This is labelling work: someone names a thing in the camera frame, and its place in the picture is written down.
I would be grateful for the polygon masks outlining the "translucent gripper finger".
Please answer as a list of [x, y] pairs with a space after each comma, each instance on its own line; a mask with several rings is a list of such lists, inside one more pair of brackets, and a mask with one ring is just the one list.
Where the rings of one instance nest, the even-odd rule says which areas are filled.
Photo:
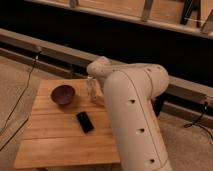
[[86, 79], [86, 85], [87, 85], [87, 93], [88, 93], [88, 96], [90, 97], [90, 101], [94, 102], [97, 99], [95, 79], [91, 76], [88, 76]]

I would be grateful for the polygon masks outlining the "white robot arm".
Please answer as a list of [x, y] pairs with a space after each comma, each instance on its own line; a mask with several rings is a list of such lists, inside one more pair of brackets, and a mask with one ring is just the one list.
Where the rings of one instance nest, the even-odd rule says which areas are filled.
[[151, 100], [169, 85], [158, 64], [113, 65], [100, 57], [87, 66], [103, 92], [122, 171], [172, 171]]

